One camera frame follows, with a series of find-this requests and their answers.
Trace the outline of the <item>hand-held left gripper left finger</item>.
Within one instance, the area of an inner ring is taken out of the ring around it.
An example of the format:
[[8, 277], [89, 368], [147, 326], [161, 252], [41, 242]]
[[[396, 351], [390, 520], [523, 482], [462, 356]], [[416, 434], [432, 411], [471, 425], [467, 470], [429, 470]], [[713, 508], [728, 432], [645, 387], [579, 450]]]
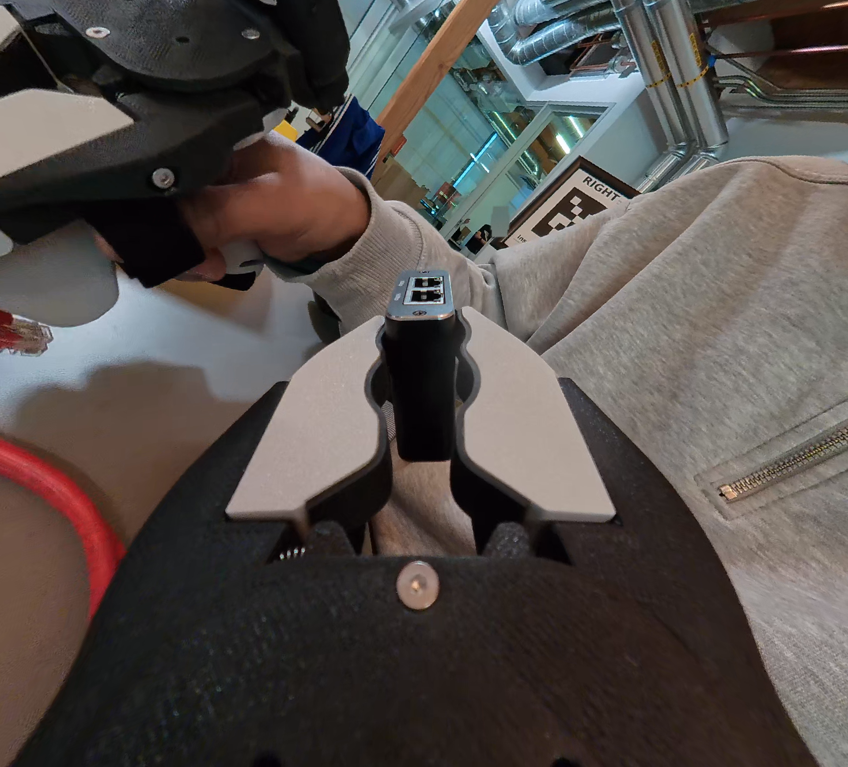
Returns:
[[291, 378], [226, 508], [232, 520], [313, 525], [345, 482], [376, 462], [385, 428], [366, 380], [379, 365], [373, 317]]

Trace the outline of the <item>framed checkered marker sign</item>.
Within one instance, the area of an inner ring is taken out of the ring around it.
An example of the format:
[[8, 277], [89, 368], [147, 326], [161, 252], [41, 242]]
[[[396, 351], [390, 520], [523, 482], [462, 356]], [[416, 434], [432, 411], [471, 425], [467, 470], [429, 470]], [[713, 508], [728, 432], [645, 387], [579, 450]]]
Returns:
[[503, 249], [534, 242], [632, 200], [639, 193], [588, 159], [578, 157], [515, 215], [506, 237], [496, 245]]

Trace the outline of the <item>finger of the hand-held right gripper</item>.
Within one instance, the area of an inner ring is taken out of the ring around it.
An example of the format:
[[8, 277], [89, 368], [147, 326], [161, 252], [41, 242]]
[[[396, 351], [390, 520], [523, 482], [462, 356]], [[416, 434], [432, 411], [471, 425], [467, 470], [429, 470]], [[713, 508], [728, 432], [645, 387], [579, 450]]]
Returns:
[[2, 3], [1, 91], [58, 91], [61, 84], [34, 41], [35, 26], [53, 16], [44, 1]]
[[134, 119], [87, 94], [27, 89], [1, 99], [1, 175], [131, 127]]

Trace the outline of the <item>black network adapter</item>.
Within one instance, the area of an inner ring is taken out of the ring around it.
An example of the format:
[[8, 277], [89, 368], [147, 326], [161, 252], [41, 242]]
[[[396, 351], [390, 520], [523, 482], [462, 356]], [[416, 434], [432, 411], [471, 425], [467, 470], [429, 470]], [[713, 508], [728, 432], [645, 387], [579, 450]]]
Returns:
[[447, 271], [426, 268], [398, 275], [385, 313], [382, 349], [397, 452], [407, 462], [451, 459], [458, 328]]

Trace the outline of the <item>person's right hand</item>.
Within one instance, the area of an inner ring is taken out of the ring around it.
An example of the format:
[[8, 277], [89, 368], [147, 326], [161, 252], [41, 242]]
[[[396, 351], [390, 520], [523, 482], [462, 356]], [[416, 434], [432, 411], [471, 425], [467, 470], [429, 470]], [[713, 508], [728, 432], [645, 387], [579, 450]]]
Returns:
[[202, 264], [178, 277], [215, 282], [227, 273], [223, 248], [255, 242], [284, 264], [333, 261], [365, 233], [370, 200], [336, 168], [270, 132], [236, 151], [222, 183], [182, 201], [204, 248]]

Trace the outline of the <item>silver pipe bundle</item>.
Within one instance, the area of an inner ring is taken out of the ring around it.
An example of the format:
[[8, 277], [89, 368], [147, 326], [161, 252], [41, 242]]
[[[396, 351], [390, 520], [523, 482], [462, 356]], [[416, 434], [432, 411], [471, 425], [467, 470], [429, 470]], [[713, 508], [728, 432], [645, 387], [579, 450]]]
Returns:
[[727, 127], [694, 15], [758, 0], [501, 0], [488, 25], [505, 58], [525, 66], [618, 26], [666, 133], [638, 192], [712, 166]]

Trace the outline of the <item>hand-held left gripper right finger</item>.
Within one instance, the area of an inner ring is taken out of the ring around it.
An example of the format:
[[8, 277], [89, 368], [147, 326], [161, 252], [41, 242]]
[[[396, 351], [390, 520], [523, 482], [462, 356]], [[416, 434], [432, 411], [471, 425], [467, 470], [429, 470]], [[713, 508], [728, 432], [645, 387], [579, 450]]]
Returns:
[[461, 309], [471, 391], [457, 412], [461, 463], [540, 521], [605, 523], [615, 507], [554, 370], [528, 345]]

